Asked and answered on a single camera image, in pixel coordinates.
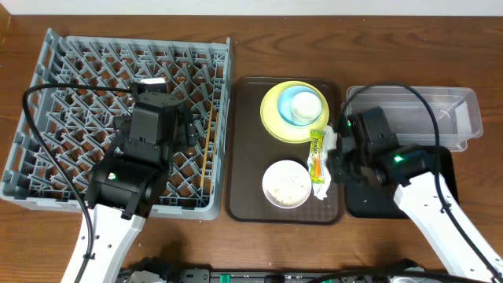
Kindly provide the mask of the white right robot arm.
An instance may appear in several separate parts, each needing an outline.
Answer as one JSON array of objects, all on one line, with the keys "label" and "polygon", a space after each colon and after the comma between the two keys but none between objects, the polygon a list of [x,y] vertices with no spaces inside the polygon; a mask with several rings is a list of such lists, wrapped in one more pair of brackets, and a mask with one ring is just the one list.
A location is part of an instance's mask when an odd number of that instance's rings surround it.
[{"label": "white right robot arm", "polygon": [[374,189],[414,222],[448,273],[500,282],[502,259],[472,224],[441,170],[442,148],[400,145],[384,111],[342,116],[328,167],[335,182]]}]

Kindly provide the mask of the white bowl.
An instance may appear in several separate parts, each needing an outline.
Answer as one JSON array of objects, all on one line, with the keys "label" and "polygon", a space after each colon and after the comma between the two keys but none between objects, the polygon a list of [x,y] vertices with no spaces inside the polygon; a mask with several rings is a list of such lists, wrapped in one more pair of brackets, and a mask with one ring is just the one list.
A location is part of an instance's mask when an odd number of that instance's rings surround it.
[{"label": "white bowl", "polygon": [[266,169],[262,188],[272,205],[293,209],[307,201],[312,182],[308,170],[302,164],[293,160],[280,160]]}]

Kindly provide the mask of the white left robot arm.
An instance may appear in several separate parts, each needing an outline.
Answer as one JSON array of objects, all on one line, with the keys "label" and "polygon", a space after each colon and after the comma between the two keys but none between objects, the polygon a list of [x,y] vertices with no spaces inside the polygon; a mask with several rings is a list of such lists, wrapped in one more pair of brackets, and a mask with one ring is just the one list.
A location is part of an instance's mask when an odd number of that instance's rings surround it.
[{"label": "white left robot arm", "polygon": [[82,225],[64,282],[113,282],[167,188],[173,155],[195,145],[190,109],[172,94],[134,95],[133,112],[113,120],[115,137],[89,175],[91,227]]}]

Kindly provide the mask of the white cup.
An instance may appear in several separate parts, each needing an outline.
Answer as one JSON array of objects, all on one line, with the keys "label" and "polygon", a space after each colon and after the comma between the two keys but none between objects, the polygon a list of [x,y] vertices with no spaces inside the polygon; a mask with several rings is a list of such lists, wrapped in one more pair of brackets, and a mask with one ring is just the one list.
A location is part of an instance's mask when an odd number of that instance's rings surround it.
[{"label": "white cup", "polygon": [[318,95],[301,92],[292,98],[292,121],[298,125],[313,123],[320,115],[322,103]]}]

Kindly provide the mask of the yellow green snack wrapper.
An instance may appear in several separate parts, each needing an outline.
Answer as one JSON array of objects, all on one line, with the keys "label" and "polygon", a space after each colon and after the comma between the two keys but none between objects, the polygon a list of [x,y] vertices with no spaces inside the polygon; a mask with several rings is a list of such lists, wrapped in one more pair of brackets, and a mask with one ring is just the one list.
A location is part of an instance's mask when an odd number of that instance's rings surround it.
[{"label": "yellow green snack wrapper", "polygon": [[324,183],[323,175],[323,139],[322,130],[312,130],[310,132],[310,155],[308,157],[308,167],[310,178],[313,183]]}]

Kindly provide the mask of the white napkin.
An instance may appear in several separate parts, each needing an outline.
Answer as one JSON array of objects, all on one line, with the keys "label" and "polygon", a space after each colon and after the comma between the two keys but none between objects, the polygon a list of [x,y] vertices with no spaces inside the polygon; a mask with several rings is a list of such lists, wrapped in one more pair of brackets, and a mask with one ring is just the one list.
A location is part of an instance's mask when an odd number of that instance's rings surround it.
[{"label": "white napkin", "polygon": [[323,144],[321,147],[322,156],[322,175],[324,181],[322,183],[313,183],[314,195],[319,200],[324,200],[327,197],[327,192],[332,182],[331,169],[329,168],[329,151],[336,149],[337,133],[333,130],[333,127],[327,125],[323,130]]}]

